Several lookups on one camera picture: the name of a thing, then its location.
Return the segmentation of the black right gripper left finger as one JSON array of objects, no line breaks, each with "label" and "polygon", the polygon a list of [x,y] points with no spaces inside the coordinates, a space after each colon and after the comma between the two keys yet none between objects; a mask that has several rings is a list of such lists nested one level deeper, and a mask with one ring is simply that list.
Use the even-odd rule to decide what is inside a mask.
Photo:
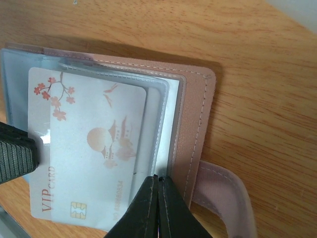
[{"label": "black right gripper left finger", "polygon": [[105,238],[157,238],[158,176],[148,176],[127,211]]}]

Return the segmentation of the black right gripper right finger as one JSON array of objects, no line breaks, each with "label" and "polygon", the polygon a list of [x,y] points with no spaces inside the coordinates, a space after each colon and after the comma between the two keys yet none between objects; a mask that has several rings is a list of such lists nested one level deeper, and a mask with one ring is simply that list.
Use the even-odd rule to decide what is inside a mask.
[{"label": "black right gripper right finger", "polygon": [[193,216],[170,177],[158,182],[158,232],[160,238],[210,238]]}]

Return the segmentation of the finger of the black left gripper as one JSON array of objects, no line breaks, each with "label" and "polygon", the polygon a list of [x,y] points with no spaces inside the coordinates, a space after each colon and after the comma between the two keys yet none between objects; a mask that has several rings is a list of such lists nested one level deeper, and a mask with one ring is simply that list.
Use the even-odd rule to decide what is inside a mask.
[{"label": "finger of the black left gripper", "polygon": [[1,184],[33,172],[39,164],[39,152],[33,139],[0,139]]},{"label": "finger of the black left gripper", "polygon": [[35,144],[28,133],[4,122],[0,123],[0,141],[11,144]]}]

